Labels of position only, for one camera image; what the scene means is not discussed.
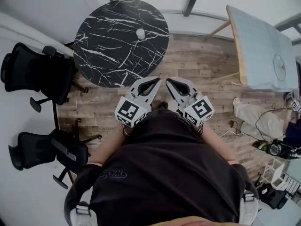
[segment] black marble table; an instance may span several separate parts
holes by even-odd
[[[143,29],[143,39],[138,38],[138,29]],[[74,59],[83,76],[96,85],[129,86],[158,66],[168,40],[167,23],[155,7],[140,0],[116,0],[82,23]]]

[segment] wooden floor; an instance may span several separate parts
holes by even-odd
[[[163,61],[151,75],[162,79],[179,76],[191,80],[213,104],[215,114],[208,122],[221,136],[227,130],[235,131],[228,124],[230,120],[235,120],[238,124],[241,122],[233,114],[234,97],[241,98],[243,103],[260,105],[266,109],[272,109],[273,103],[276,108],[283,107],[282,93],[251,90],[231,84],[232,81],[239,83],[238,75],[209,82],[237,72],[238,58],[234,42],[217,38],[204,42],[204,37],[173,34]],[[72,89],[69,102],[57,107],[60,127],[71,130],[76,118],[81,118],[81,139],[97,134],[105,137],[117,123],[114,117],[115,107],[128,88],[99,87],[85,80],[79,73],[75,78],[79,84],[90,89],[87,94]],[[166,100],[170,109],[176,109],[164,81],[155,100]],[[255,139],[247,135],[238,137],[227,133],[223,139],[235,150],[252,179],[256,178],[259,171],[263,171],[263,162],[271,160],[269,155],[251,146]],[[95,140],[88,145],[92,150],[99,145],[99,141]]]

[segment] black t-shirt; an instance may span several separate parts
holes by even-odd
[[[101,226],[148,226],[187,216],[238,222],[246,169],[229,165],[174,113],[151,112],[98,170],[90,208]]]

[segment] white sneaker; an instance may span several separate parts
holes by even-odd
[[[233,99],[233,105],[236,105],[237,103],[241,103],[240,99],[238,97],[235,97]]]

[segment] fiducial marker cube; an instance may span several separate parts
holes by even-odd
[[[192,124],[199,126],[209,120],[214,113],[214,108],[207,96],[184,108],[183,117]]]
[[[115,110],[115,117],[121,123],[133,128],[146,117],[147,113],[147,109],[121,97]]]

